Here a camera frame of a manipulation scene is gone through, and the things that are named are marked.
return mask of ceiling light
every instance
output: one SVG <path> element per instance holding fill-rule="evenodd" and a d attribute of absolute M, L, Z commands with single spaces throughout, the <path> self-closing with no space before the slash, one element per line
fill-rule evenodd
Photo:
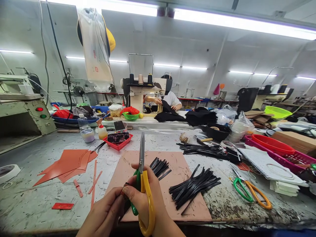
<path fill-rule="evenodd" d="M 0 49 L 0 52 L 3 53 L 24 53 L 24 54 L 34 54 L 32 52 L 26 52 L 26 51 L 15 51 L 15 50 L 5 50 L 5 49 Z"/>
<path fill-rule="evenodd" d="M 306 79 L 306 80 L 316 80 L 316 78 L 311 78 L 311 77 L 296 77 L 296 78 L 299 78 L 299 79 Z"/>
<path fill-rule="evenodd" d="M 105 1 L 105 0 L 95 0 L 95 1 L 78 1 L 78 0 L 48 0 L 51 3 L 75 5 L 75 6 L 85 6 L 101 8 L 103 10 L 132 13 L 138 15 L 146 16 L 157 16 L 157 5 L 143 4 L 129 1 Z"/>
<path fill-rule="evenodd" d="M 83 57 L 72 57 L 72 56 L 66 56 L 66 58 L 69 58 L 69 59 L 85 59 Z"/>
<path fill-rule="evenodd" d="M 189 66 L 182 66 L 182 68 L 188 68 L 188 69 L 198 69 L 198 70 L 207 70 L 206 67 L 189 67 Z"/>
<path fill-rule="evenodd" d="M 316 31 L 313 30 L 214 13 L 175 9 L 174 19 L 288 36 L 305 40 L 316 39 Z"/>
<path fill-rule="evenodd" d="M 172 64 L 154 64 L 155 66 L 168 66 L 168 67 L 180 67 L 179 65 L 172 65 Z"/>
<path fill-rule="evenodd" d="M 255 75 L 258 75 L 258 76 L 272 76 L 272 77 L 276 77 L 277 75 L 272 75 L 272 74 L 263 74 L 263 73 L 255 73 Z"/>
<path fill-rule="evenodd" d="M 114 62 L 114 63 L 128 63 L 127 61 L 123 61 L 123 60 L 112 60 L 112 59 L 110 59 L 110 62 Z"/>
<path fill-rule="evenodd" d="M 229 71 L 229 72 L 240 73 L 240 74 L 250 74 L 250 75 L 253 74 L 253 72 L 241 72 L 241 71 Z"/>

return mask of dirty table surface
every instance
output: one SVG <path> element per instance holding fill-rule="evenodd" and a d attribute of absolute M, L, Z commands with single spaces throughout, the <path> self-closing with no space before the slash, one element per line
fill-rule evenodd
<path fill-rule="evenodd" d="M 103 171 L 95 190 L 95 201 L 101 199 L 108 187 L 123 150 L 138 150 L 142 130 L 129 131 L 134 135 L 131 142 L 121 151 L 108 145 L 103 146 L 97 159 L 97 173 Z M 179 136 L 182 131 L 145 130 L 145 150 L 181 151 Z M 32 187 L 39 179 L 37 174 L 53 164 L 61 156 L 63 149 L 93 150 L 101 143 L 97 138 L 86 144 L 80 134 L 60 134 L 54 132 L 31 143 L 0 155 L 0 166 L 17 164 L 23 167 L 8 189 L 0 189 L 1 231 L 9 233 L 47 233 L 78 230 L 83 224 L 91 207 L 91 195 L 94 162 L 90 162 L 84 174 L 75 176 L 84 194 L 79 197 L 73 179 L 62 184 L 55 178 Z M 276 226 L 310 227 L 316 222 L 316 203 L 299 193 L 298 197 L 280 195 L 270 190 L 270 183 L 264 177 L 256 175 L 251 179 L 248 173 L 240 173 L 252 181 L 270 199 L 273 209 L 263 209 L 256 203 L 247 203 L 235 191 L 229 176 L 232 171 L 228 161 L 201 155 L 185 155 L 191 171 L 200 164 L 197 174 L 203 166 L 211 168 L 221 177 L 221 184 L 203 194 L 214 224 L 255 226 L 272 224 Z M 71 211 L 52 210 L 56 202 L 74 203 Z"/>

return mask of worker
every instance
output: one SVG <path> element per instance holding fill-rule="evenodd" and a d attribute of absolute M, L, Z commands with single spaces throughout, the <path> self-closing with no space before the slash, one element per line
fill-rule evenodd
<path fill-rule="evenodd" d="M 138 169 L 138 167 L 138 163 L 132 164 L 132 168 Z M 185 237 L 183 232 L 167 213 L 158 178 L 148 165 L 145 165 L 144 169 L 147 170 L 148 173 L 149 185 L 155 208 L 155 228 L 152 234 L 153 237 Z M 128 183 L 131 185 L 135 184 L 136 177 L 137 175 L 131 177 L 128 180 Z M 110 235 L 111 230 L 117 226 L 119 217 L 123 215 L 124 198 L 123 195 L 121 195 L 122 191 L 135 205 L 143 223 L 148 226 L 149 209 L 147 195 L 139 192 L 133 186 L 125 186 L 124 188 L 117 187 L 113 188 L 107 195 L 93 205 L 93 208 L 80 228 L 77 237 L 108 237 Z"/>
<path fill-rule="evenodd" d="M 166 79 L 172 80 L 172 77 L 171 76 L 169 77 L 169 75 L 164 75 L 161 78 L 166 78 Z M 176 97 L 176 95 L 172 91 L 169 91 L 164 96 L 163 100 L 166 101 L 168 103 L 168 105 L 170 105 L 173 110 L 179 110 L 182 108 L 182 104 L 181 104 L 180 100 Z M 145 101 L 152 102 L 151 105 L 162 104 L 161 99 L 158 97 L 155 97 L 154 94 L 152 94 L 152 93 L 146 95 Z"/>

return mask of scissors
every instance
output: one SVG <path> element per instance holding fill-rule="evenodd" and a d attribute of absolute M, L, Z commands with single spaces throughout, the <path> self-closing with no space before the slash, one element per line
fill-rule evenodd
<path fill-rule="evenodd" d="M 148 200 L 148 208 L 149 208 L 149 225 L 146 229 L 146 226 L 138 216 L 139 221 L 139 227 L 141 229 L 141 232 L 143 236 L 149 237 L 152 235 L 152 232 L 155 227 L 155 208 L 154 208 L 154 202 L 152 198 L 151 189 L 149 186 L 149 180 L 148 180 L 148 174 L 147 171 L 144 170 L 145 166 L 145 134 L 142 132 L 141 136 L 141 146 L 139 150 L 139 166 L 138 169 L 135 171 L 134 175 L 137 175 L 136 178 L 136 189 L 141 191 L 142 193 L 147 194 L 147 200 Z M 138 211 L 136 207 L 131 203 L 132 211 L 135 216 L 138 215 Z"/>
<path fill-rule="evenodd" d="M 245 180 L 238 172 L 237 170 L 231 166 L 231 168 L 233 169 L 234 173 L 237 175 L 237 177 L 234 180 L 234 188 L 236 189 L 236 191 L 244 198 L 246 199 L 248 202 L 254 202 L 254 199 L 252 198 L 252 196 L 249 194 L 249 192 L 247 191 L 247 189 L 243 186 L 243 182 L 245 182 L 245 184 L 248 186 L 248 188 L 250 189 L 251 193 L 253 194 L 253 196 L 255 197 L 255 199 L 257 200 L 257 202 L 259 203 L 260 206 L 262 206 L 265 209 L 272 209 L 272 205 L 269 201 L 269 199 L 256 187 L 254 186 L 252 183 L 248 182 L 247 180 Z M 237 187 L 237 183 L 240 184 L 240 186 L 242 187 L 242 189 L 244 190 L 245 194 L 244 195 L 240 189 Z M 263 199 L 266 201 L 267 205 L 265 205 L 263 202 L 260 201 L 260 199 L 258 198 L 257 194 L 255 193 L 255 191 L 257 193 L 259 193 Z"/>

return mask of phone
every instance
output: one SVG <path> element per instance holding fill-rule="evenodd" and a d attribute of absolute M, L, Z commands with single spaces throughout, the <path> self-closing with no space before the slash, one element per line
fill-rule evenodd
<path fill-rule="evenodd" d="M 108 135 L 108 142 L 121 143 L 129 138 L 129 132 L 111 133 Z"/>
<path fill-rule="evenodd" d="M 119 130 L 124 130 L 125 126 L 124 126 L 124 123 L 122 121 L 116 121 L 116 122 L 114 122 L 114 128 L 116 131 L 119 131 Z"/>

